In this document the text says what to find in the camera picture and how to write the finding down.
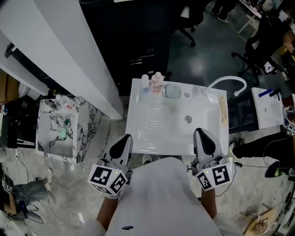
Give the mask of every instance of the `person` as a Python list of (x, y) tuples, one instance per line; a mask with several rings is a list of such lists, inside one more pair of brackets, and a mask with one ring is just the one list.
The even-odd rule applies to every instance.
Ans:
[(146, 154), (142, 160), (130, 185), (118, 198), (106, 195), (97, 219), (86, 222), (81, 236), (242, 236), (217, 214), (214, 189), (202, 190), (198, 200), (181, 160), (165, 157), (152, 162)]
[(295, 136), (289, 136), (282, 131), (246, 144), (244, 140), (238, 139), (230, 143), (229, 152), (236, 159), (266, 156), (277, 159), (278, 161), (270, 165), (265, 177), (280, 169), (281, 174), (283, 172), (290, 174), (295, 167)]
[(217, 19), (224, 22), (228, 23), (228, 20), (226, 20), (227, 14), (235, 8), (239, 0), (217, 0), (214, 4), (214, 8), (211, 11), (212, 15), (218, 15)]
[(11, 193), (7, 193), (3, 188), (0, 189), (0, 210), (6, 214), (16, 215), (20, 212), (18, 205), (24, 201), (25, 205), (40, 201), (48, 196), (48, 184), (52, 182), (53, 171), (47, 169), (46, 175), (42, 180), (36, 180), (27, 184), (18, 184), (12, 188)]

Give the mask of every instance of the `office chair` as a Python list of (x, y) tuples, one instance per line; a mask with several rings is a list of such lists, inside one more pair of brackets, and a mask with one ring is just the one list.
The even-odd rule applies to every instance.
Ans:
[(190, 28), (191, 32), (194, 32), (194, 25), (199, 25), (203, 21), (203, 11), (202, 8), (197, 7), (196, 4), (188, 4), (188, 6), (189, 7), (184, 7), (183, 9), (177, 29), (191, 40), (190, 45), (194, 47), (195, 40), (185, 28)]
[(231, 56), (237, 56), (244, 61), (248, 67), (238, 76), (243, 76), (248, 70), (252, 70), (256, 83), (254, 87), (260, 85), (258, 75), (262, 75), (260, 68), (264, 69), (266, 62), (269, 62), (274, 69), (271, 71), (275, 73), (276, 64), (272, 61), (272, 54), (283, 45), (283, 35), (286, 27), (278, 18), (268, 18), (263, 15), (258, 27), (257, 34), (247, 40), (244, 57), (232, 52)]

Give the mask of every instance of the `gray shorts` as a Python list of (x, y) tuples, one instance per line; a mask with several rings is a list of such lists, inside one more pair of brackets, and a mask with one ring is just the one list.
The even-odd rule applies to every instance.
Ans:
[(16, 205), (20, 201), (24, 201), (26, 206), (32, 202), (43, 200), (48, 196), (48, 191), (41, 180), (15, 185), (12, 193)]

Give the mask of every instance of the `dark green floor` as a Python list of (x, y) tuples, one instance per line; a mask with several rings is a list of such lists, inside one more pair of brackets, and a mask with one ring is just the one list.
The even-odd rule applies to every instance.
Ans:
[[(220, 77), (237, 76), (242, 62), (238, 58), (232, 58), (231, 52), (243, 55), (246, 42), (234, 29), (238, 31), (247, 22), (246, 13), (247, 9), (238, 4), (228, 15), (229, 24), (217, 20), (210, 13), (204, 13), (204, 20), (195, 27), (194, 33), (186, 29), (195, 39), (195, 47), (191, 47), (190, 40), (177, 30), (171, 39), (170, 46), (168, 70), (173, 73), (170, 80), (208, 86)], [(253, 27), (248, 25), (241, 36), (248, 39), (253, 32)], [(280, 63), (278, 53), (275, 53), (274, 57)], [(255, 83), (252, 72), (249, 71), (243, 78), (248, 84), (247, 89), (251, 89)], [(273, 90), (281, 88), (284, 97), (291, 94), (281, 72), (276, 75), (263, 74), (259, 76), (259, 81), (260, 88)], [(225, 81), (215, 86), (217, 89), (226, 90), (228, 98), (241, 87), (242, 84), (238, 81)]]

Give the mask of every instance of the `black pants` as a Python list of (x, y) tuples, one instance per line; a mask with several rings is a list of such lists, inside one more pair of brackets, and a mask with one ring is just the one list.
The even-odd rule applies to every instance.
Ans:
[(215, 2), (214, 8), (212, 9), (212, 12), (218, 14), (220, 8), (222, 7), (221, 13), (218, 15), (218, 17), (222, 20), (225, 20), (227, 14), (235, 8), (238, 2), (239, 0), (217, 0), (217, 2)]
[(233, 149), (234, 155), (238, 158), (263, 157), (263, 152), (265, 157), (281, 161), (281, 165), (284, 167), (295, 166), (292, 137), (287, 136), (285, 132), (265, 136)]

